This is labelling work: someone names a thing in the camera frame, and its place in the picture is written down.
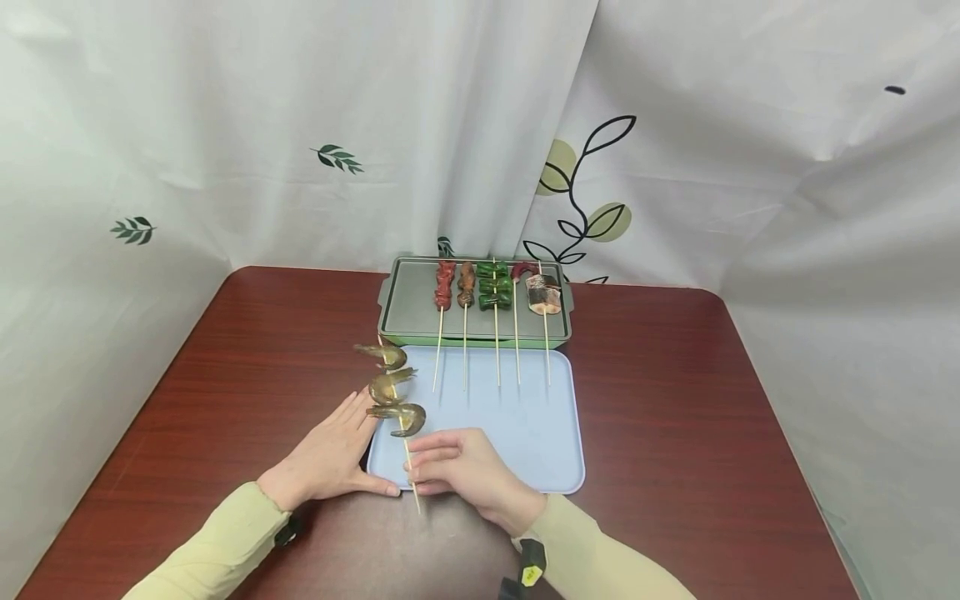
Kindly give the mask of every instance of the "beige sleeve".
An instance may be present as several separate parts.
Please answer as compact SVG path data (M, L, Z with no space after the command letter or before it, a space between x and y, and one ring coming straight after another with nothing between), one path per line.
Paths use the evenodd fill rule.
M270 553L289 516L254 482L242 485L124 600L226 598Z
M546 510L530 531L546 550L544 577L565 600L656 598L695 600L662 566L600 531L566 497L547 495Z

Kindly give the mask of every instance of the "blue cutting board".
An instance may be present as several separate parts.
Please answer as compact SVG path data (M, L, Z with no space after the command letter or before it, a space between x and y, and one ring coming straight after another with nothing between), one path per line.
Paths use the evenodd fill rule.
M584 485L584 449L566 356L556 350L549 352L548 386L547 353L522 349L517 383L515 351L502 348L497 386L495 350L467 348L468 384L464 389L463 350L443 347L433 392L436 348L407 346L403 350L407 366L417 369L417 376L399 391L407 395L408 402L426 409L426 425L415 438L441 429L480 427L507 467L535 490L574 493ZM390 435L396 429L396 419L377 425L367 471L410 490L403 470L403 441Z

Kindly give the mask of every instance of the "white backdrop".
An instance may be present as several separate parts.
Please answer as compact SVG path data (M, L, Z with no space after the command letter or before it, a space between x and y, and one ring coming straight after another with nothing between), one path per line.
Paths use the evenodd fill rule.
M960 588L960 0L0 11L0 597L230 270L438 236L719 292L861 590Z
M232 269L512 252L595 8L0 3L0 598Z

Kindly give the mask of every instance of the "wooden table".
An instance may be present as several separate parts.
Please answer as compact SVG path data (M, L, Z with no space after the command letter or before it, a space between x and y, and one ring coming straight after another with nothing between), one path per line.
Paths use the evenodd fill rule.
M20 595L119 598L244 481L371 377L384 276L233 274ZM609 535L699 600L855 600L723 302L702 291L574 285L587 482ZM312 512L238 598L496 597L505 534L457 497L354 494ZM538 598L556 598L543 586Z

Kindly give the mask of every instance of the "bamboo skewer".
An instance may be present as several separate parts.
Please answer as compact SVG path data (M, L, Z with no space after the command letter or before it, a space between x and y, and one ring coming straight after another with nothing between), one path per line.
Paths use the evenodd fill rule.
M543 275L543 268L540 261L537 261L537 270ZM550 333L546 327L546 311L543 311L543 355L546 357L546 385L550 385Z
M437 330L437 360L433 364L433 391L437 391L437 371L440 369L440 341L444 337L444 312L440 309L440 329Z
M514 349L516 350L516 384L520 385L520 332L516 329L516 285L514 282Z
M493 259L493 296L496 298L496 258ZM496 348L496 387L500 387L500 320L496 314L499 306L493 307L493 347Z
M464 304L464 392L467 390L467 305Z
M380 345L380 353L383 354L383 364L386 365L386 364L387 364L387 351L386 351L385 349L383 349L383 339L380 337L380 334L379 334L379 333L376 334L376 342ZM394 397L397 397L397 396L396 396L396 385L394 385L393 383L391 383L391 384L390 384L390 388L391 388L391 390L394 391ZM403 417L400 417L400 418L398 418L397 420L400 421L400 429L406 429L406 427L405 427L404 424L403 424ZM407 442L407 439L406 439L406 438L403 438L403 451L407 453L407 465L409 465L410 468L413 468L413 461L412 461L412 459L410 458L410 444ZM418 514L418 515L422 515L422 514L423 514L423 511L420 509L420 494L417 493L417 484L415 484L413 481L411 481L411 482L410 482L410 487L414 489L414 501L417 502L417 514Z

